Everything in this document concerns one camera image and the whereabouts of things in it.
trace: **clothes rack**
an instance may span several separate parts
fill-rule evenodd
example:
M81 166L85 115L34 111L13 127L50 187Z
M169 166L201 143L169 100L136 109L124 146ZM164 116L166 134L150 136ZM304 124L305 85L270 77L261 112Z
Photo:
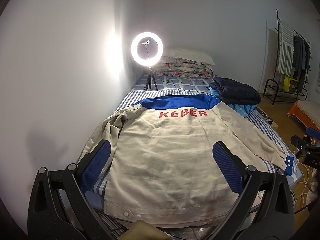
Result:
M276 57L276 67L275 67L275 71L274 71L274 74L273 74L273 78L269 78L267 79L267 82L266 82L266 85L265 85L265 88L264 88L264 92L263 92L263 96L262 97L266 97L268 99L270 99L272 101L272 105L275 104L275 102L285 102L285 103L294 103L295 101L298 100L298 96L304 96L305 99L307 99L308 97L308 91L306 90L306 84L308 84L308 72L310 71L310 66L307 67L307 72L306 72L306 76L305 76L305 80L304 80L304 84L303 84L303 88L302 88L302 91L305 91L305 93L303 92L299 92L298 90L296 90L296 92L287 92L283 89L280 89L279 88L279 84L278 82L275 80L275 77L276 77L276 71L277 71L277 65L278 65L278 58L279 58L279 44L280 44L280 37L279 37L279 15L278 15L278 9L276 9L277 11L277 22L278 22L278 29L277 32L278 32L278 48L277 48L277 57ZM306 41L309 45L309 48L310 48L310 42L307 41L302 35L300 35L296 30L293 30L298 36L300 36L300 38L302 38L304 41ZM275 85L269 85L269 81L272 81L273 83L275 83ZM273 91L275 91L275 93L273 95L266 95L266 90L267 88L271 88ZM296 95L296 98L294 97L290 97L290 96L279 96L278 93L281 92L281 93L284 93L284 94L291 94L291 95ZM276 100L276 98L288 98L287 100Z

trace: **hanging clothes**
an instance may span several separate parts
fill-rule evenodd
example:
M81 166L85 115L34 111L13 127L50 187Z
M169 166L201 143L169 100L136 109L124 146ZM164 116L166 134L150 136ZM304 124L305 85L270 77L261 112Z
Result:
M293 62L294 48L293 29L285 22L279 23L279 63L277 70L284 75L290 76Z
M309 44L306 41L303 41L303 46L302 46L302 69L301 73L297 84L297 90L299 92L302 92L303 86L304 86L304 81L306 77L306 73L309 69L309 63L310 63L310 47Z
M294 74L293 74L294 79L296 80L299 79L301 75L301 70L306 68L305 65L306 65L306 50L305 50L304 41L301 37L295 36L294 50L293 50L293 63L292 63L292 66L294 67Z

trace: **hanging towel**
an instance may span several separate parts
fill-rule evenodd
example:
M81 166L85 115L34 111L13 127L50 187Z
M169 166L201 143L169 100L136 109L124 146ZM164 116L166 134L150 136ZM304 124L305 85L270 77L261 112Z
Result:
M280 20L279 24L279 64L277 70L290 76L293 62L293 29Z

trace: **ring light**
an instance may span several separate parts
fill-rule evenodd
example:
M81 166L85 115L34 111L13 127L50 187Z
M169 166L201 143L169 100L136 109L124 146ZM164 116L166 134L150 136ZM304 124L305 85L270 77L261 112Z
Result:
M156 43L158 44L158 52L153 58L142 59L138 55L138 50L137 50L138 44L143 38L148 38L148 37L152 38L152 39L154 39L156 41ZM149 33L149 32L141 33L137 37L134 38L134 40L133 40L133 42L131 44L131 54L132 54L133 59L137 63L139 63L140 65L143 65L143 66L146 66L146 67L151 67L154 64L156 64L160 60L160 58L162 56L162 53L163 53L162 41L159 38L159 36L154 34L154 33Z

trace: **jacket sleeve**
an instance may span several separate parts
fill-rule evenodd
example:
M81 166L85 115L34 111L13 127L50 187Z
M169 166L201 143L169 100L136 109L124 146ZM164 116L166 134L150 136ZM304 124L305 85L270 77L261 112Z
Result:
M254 155L285 170L287 155L252 123L223 102L212 110Z
M111 153L110 158L108 159L106 165L103 167L100 176L105 173L106 169L110 166L112 162L113 156L115 154L118 138L121 132L121 129L124 125L124 122L138 117L142 112L142 105L138 104L136 106L129 106L125 109L122 109L118 112L115 112L113 115L106 118L103 122L101 122L96 130L93 132L88 142L86 143L84 150L78 160L78 162L82 159L82 157L92 152L92 150L97 146L97 144L101 140L108 140L111 145Z

